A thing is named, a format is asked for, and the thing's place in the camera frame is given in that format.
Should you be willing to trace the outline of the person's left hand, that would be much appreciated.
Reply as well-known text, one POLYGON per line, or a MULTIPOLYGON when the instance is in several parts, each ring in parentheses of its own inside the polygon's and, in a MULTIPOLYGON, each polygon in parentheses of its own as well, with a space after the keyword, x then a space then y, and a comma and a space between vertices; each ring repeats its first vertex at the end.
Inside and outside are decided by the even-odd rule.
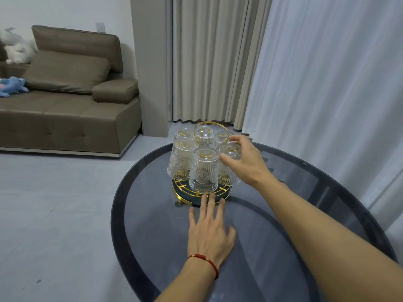
POLYGON ((210 259, 220 269, 232 249, 225 249, 224 237, 228 228, 224 226, 225 200, 222 198, 215 205, 214 220, 208 219, 209 195, 204 194, 198 217, 198 231, 188 232, 188 256, 200 254, 210 259))

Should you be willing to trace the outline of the person's right hand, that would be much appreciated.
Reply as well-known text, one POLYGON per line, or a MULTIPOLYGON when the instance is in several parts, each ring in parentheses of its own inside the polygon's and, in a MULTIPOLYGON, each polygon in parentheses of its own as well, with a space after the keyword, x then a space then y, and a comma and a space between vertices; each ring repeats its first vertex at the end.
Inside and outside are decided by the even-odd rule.
POLYGON ((285 184, 273 176, 267 168, 260 151, 244 135, 234 135, 229 140, 241 146, 242 171, 235 173, 243 182, 258 191, 270 186, 285 184))

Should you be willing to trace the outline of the ribbed clear glass tumbler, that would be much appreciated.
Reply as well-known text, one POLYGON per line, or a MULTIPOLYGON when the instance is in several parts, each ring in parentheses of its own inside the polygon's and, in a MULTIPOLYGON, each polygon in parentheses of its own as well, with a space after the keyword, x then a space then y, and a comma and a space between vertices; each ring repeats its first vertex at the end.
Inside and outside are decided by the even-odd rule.
MULTIPOLYGON (((241 146, 236 143, 226 143, 217 147, 219 154, 224 154, 233 160, 239 161, 241 158, 241 146)), ((238 184, 241 179, 226 166, 219 161, 219 183, 225 186, 233 186, 238 184)))

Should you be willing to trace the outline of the person's left forearm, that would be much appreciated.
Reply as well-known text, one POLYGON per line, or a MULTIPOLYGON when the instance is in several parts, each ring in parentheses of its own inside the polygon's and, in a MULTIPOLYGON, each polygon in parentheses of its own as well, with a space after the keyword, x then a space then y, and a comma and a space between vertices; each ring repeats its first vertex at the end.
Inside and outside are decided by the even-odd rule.
POLYGON ((154 302, 204 302, 218 275, 217 266, 210 259, 191 255, 179 275, 154 302))

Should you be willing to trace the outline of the person's right forearm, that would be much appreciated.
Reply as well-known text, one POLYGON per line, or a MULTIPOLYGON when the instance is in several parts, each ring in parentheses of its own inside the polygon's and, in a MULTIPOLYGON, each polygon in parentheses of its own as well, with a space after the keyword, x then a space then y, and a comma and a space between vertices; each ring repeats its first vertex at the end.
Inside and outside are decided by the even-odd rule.
POLYGON ((266 200, 329 302, 403 302, 403 268, 276 178, 251 184, 266 200))

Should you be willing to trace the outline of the set of embossed drinking glasses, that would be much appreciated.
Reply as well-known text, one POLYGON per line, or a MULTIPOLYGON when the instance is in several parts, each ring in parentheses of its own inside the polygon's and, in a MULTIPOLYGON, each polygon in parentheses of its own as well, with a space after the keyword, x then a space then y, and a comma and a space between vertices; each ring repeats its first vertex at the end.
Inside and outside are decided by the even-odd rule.
POLYGON ((167 173, 172 180, 188 182, 187 189, 209 194, 219 186, 219 146, 230 133, 220 123, 202 121, 193 130, 175 133, 167 173))

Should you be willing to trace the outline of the beige pleated curtain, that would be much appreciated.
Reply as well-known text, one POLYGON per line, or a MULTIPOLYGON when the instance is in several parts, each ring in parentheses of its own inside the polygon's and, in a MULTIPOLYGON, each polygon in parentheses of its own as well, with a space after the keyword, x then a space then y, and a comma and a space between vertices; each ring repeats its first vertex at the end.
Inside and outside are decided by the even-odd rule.
POLYGON ((272 0, 173 0, 173 121, 242 130, 272 0))

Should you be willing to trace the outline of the white sheer curtain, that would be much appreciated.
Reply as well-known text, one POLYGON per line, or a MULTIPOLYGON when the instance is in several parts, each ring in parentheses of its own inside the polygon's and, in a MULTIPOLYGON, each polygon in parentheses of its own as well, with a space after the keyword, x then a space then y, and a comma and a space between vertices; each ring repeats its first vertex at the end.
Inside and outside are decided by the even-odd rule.
POLYGON ((403 253, 403 0, 272 0, 242 132, 341 183, 403 253))

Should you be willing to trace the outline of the brown fabric sofa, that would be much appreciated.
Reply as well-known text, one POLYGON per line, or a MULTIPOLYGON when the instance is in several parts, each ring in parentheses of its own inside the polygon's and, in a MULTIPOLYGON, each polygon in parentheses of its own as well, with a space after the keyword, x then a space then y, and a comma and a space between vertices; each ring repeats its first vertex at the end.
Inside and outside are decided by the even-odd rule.
MULTIPOLYGON (((0 152, 121 157, 142 126, 138 82, 123 79, 118 36, 33 25, 38 51, 101 57, 110 62, 106 81, 80 95, 30 89, 0 97, 0 152)), ((6 63, 0 41, 0 78, 22 78, 30 64, 6 63)))

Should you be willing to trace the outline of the brown sofa cushion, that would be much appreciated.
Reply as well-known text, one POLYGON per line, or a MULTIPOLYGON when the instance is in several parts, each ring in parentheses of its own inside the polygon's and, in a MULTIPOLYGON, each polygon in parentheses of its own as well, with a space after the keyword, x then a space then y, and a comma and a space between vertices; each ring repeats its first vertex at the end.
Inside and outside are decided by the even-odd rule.
POLYGON ((38 51, 22 78, 33 90, 90 95, 109 72, 110 62, 101 57, 38 51))

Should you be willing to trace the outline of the blue plush toy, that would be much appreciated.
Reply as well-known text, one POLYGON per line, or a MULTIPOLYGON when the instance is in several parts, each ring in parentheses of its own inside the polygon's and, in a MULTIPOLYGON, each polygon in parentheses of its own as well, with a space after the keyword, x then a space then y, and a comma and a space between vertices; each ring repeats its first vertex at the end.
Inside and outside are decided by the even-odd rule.
POLYGON ((11 76, 9 78, 0 78, 0 97, 10 97, 14 94, 29 92, 25 87, 26 80, 11 76))

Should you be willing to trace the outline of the white plush toy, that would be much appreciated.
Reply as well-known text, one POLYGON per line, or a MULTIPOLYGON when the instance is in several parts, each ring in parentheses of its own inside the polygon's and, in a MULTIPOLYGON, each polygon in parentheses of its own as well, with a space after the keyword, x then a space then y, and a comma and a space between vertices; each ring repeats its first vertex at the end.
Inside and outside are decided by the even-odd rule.
POLYGON ((0 41, 7 54, 6 63, 9 65, 30 64, 36 51, 21 35, 15 34, 14 29, 12 27, 0 28, 0 41))

